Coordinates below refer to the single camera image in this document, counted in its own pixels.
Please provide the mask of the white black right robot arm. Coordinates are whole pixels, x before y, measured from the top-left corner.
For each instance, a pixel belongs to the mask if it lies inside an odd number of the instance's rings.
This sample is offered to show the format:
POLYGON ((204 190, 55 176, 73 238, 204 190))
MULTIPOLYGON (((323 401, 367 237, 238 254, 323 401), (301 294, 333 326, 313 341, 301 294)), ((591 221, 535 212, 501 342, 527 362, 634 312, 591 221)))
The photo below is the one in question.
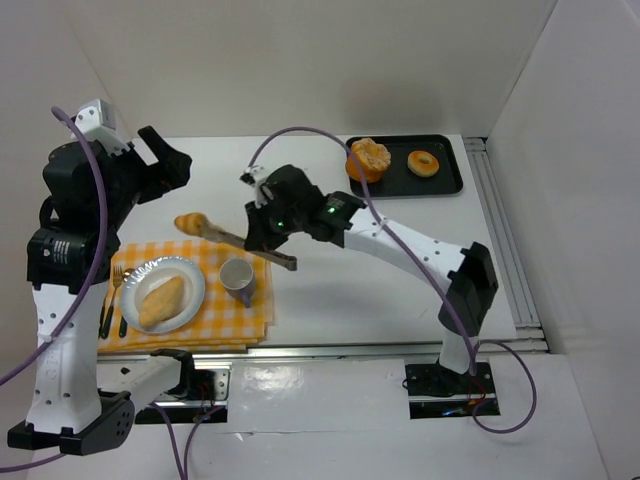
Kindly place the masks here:
POLYGON ((415 276, 442 300, 438 319, 446 334, 439 365, 459 375, 476 375, 479 333, 498 290, 485 245, 448 244, 390 220, 351 194, 324 194, 292 165, 273 172, 252 166, 240 179, 255 195, 245 206, 245 250, 276 254, 291 235, 304 233, 415 276))

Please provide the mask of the long oval bread roll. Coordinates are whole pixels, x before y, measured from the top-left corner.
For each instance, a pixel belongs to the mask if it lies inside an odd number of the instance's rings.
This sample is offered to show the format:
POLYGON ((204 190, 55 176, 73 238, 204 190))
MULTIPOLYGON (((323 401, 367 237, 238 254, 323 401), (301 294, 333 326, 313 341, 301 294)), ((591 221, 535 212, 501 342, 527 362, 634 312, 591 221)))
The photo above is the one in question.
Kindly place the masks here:
POLYGON ((184 290, 184 279, 174 276, 151 291, 141 304, 140 325, 148 329, 173 317, 180 309, 184 290))

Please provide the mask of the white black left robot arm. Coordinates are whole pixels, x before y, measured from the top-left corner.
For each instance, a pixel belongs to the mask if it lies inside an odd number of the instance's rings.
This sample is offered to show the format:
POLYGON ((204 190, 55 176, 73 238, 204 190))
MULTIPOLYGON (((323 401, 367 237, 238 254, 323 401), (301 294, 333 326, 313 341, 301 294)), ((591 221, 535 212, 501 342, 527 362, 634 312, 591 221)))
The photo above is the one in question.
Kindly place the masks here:
POLYGON ((213 380, 184 350, 158 349, 97 381, 98 340, 118 230, 134 206, 183 187, 190 157, 152 127, 132 144, 73 141, 54 149, 43 170, 49 194, 27 245, 27 279, 37 312, 38 359, 27 417, 7 434, 22 450, 55 448, 85 456, 121 446, 137 414, 157 397, 184 400, 213 380))

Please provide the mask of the small croissant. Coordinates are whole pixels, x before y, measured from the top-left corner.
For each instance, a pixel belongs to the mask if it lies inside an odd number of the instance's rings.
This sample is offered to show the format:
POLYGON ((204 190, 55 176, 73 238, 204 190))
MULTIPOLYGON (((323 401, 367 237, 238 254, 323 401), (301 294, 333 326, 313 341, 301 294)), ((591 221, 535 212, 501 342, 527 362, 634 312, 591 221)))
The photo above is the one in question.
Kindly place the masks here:
POLYGON ((208 219, 202 213, 191 212, 177 216, 174 226, 186 235, 201 237, 208 226, 208 219))

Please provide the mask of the metal tongs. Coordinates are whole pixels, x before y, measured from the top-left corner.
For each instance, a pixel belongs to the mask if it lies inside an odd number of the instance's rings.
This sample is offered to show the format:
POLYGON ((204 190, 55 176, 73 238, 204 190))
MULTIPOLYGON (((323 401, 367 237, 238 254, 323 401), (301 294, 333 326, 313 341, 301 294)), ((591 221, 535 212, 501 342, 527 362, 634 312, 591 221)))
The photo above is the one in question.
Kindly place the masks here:
MULTIPOLYGON (((218 226, 205 221, 200 226, 200 236, 214 243, 227 244, 232 247, 245 251, 245 239, 233 233, 230 233, 218 226)), ((273 264, 279 265, 288 271, 296 271, 298 269, 297 258, 286 255, 277 251, 251 251, 249 253, 263 258, 273 264)))

